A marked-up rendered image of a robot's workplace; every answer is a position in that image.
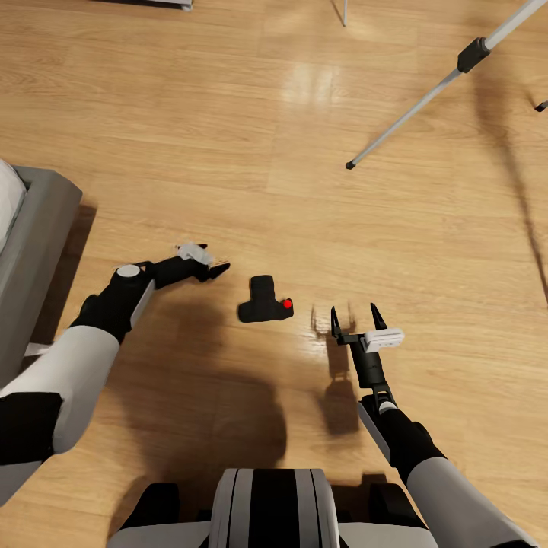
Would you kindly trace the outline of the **digital camera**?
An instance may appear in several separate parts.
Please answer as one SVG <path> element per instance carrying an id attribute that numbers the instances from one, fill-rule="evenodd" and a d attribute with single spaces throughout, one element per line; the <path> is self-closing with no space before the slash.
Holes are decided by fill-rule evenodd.
<path id="1" fill-rule="evenodd" d="M 291 300 L 284 304 L 276 300 L 274 278 L 271 275 L 254 276 L 251 279 L 252 299 L 239 305 L 239 319 L 242 323 L 286 320 L 294 316 Z"/>

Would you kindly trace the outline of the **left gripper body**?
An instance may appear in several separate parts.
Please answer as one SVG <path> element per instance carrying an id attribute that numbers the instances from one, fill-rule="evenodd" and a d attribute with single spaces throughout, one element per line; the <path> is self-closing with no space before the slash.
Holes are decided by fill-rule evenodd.
<path id="1" fill-rule="evenodd" d="M 195 276 L 200 282 L 208 279 L 209 266 L 201 264 L 196 259 L 184 260 L 180 255 L 165 260 L 174 271 L 174 283 Z"/>

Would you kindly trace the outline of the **camera tripod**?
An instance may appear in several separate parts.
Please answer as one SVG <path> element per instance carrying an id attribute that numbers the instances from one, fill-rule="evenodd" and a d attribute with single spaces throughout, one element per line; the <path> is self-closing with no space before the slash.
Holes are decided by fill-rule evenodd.
<path id="1" fill-rule="evenodd" d="M 404 115 L 402 115 L 389 129 L 387 129 L 382 135 L 380 135 L 374 142 L 372 142 L 360 155 L 355 159 L 346 163 L 346 168 L 351 170 L 355 165 L 363 159 L 370 151 L 383 142 L 391 133 L 404 124 L 412 115 L 425 106 L 433 97 L 446 88 L 454 79 L 456 79 L 463 72 L 468 73 L 476 64 L 482 59 L 487 57 L 491 53 L 493 48 L 504 37 L 511 33 L 519 24 L 533 14 L 540 6 L 542 6 L 548 0 L 528 0 L 523 6 L 521 6 L 508 20 L 506 20 L 500 27 L 498 27 L 487 38 L 477 37 L 467 48 L 465 48 L 457 57 L 457 67 L 446 78 L 444 78 L 439 84 L 437 84 L 430 92 L 427 93 L 419 102 L 417 102 L 412 108 L 410 108 Z M 478 42 L 479 39 L 479 42 Z M 543 111 L 548 106 L 548 100 L 539 104 L 535 110 L 538 112 Z"/>

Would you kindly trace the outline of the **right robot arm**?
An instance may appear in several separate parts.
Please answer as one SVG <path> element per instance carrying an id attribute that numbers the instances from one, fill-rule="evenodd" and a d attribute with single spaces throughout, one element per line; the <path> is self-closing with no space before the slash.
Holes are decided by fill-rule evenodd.
<path id="1" fill-rule="evenodd" d="M 370 303 L 376 330 L 342 333 L 332 307 L 332 336 L 350 344 L 359 386 L 373 394 L 358 401 L 358 414 L 382 454 L 396 468 L 438 548 L 541 548 L 488 500 L 433 444 L 428 430 L 397 409 L 378 350 L 399 346 L 405 333 L 388 329 Z"/>

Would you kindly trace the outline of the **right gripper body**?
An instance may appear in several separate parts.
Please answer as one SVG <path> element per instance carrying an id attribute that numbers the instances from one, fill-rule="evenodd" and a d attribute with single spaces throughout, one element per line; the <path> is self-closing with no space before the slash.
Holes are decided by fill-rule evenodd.
<path id="1" fill-rule="evenodd" d="M 364 346 L 360 340 L 362 337 L 365 337 L 364 333 L 361 335 L 345 335 L 336 339 L 336 341 L 338 341 L 338 346 L 350 344 L 357 373 L 358 370 L 382 367 L 381 358 L 378 352 L 365 353 Z"/>

